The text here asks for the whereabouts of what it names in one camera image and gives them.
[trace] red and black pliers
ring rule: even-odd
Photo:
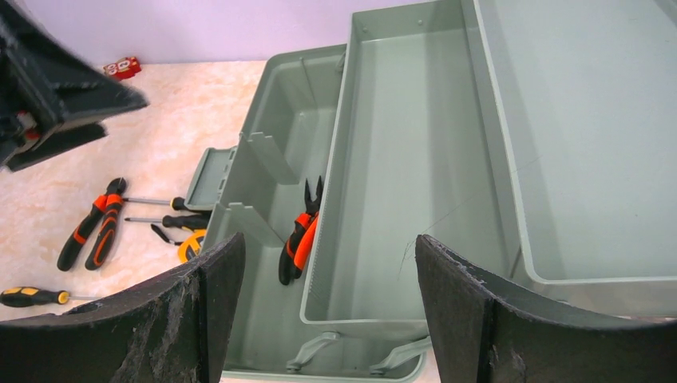
[[[279,282],[288,285],[292,279],[301,278],[303,268],[306,266],[306,260],[311,253],[313,241],[315,240],[315,229],[317,227],[317,218],[319,214],[319,205],[322,201],[322,177],[318,179],[318,185],[315,189],[316,198],[311,198],[311,187],[306,180],[305,202],[306,211],[301,213],[294,221],[294,232],[291,233],[284,243],[282,253],[279,255],[278,276]]]
[[[117,217],[122,209],[122,193],[127,189],[127,181],[124,178],[112,180],[106,188],[106,193],[99,195],[92,204],[92,211],[75,228],[73,234],[65,242],[57,267],[61,271],[68,271],[75,263],[77,256],[82,250],[82,246],[87,242],[87,238],[92,234],[101,218],[104,222],[99,230],[96,243],[92,252],[85,262],[87,270],[96,270],[104,263],[117,231]]]

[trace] red toy car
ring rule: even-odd
[[[108,64],[104,67],[104,73],[115,77],[118,80],[134,77],[135,74],[141,71],[141,64],[136,57],[125,57],[118,62]]]

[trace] marble pattern tabletop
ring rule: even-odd
[[[203,151],[237,144],[264,66],[264,61],[144,65],[125,84],[143,92],[149,107],[106,120],[104,139],[20,172],[0,172],[0,289],[36,286],[104,297],[179,265],[176,247],[161,242],[148,224],[123,223],[101,269],[84,265],[96,233],[71,271],[56,268],[65,240],[110,180],[123,176],[126,196],[185,196]],[[140,203],[127,203],[121,213],[166,214],[173,214],[169,207]],[[168,233],[188,236],[177,229]],[[0,306],[0,320],[60,314],[78,304]],[[439,377],[430,354],[417,382],[433,381]]]

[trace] wall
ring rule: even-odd
[[[20,0],[92,63],[259,60],[348,41],[350,14],[422,0]]]

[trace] tape measure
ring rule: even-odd
[[[179,246],[179,259],[181,263],[186,263],[195,258],[200,253],[206,230],[196,230],[188,239]]]

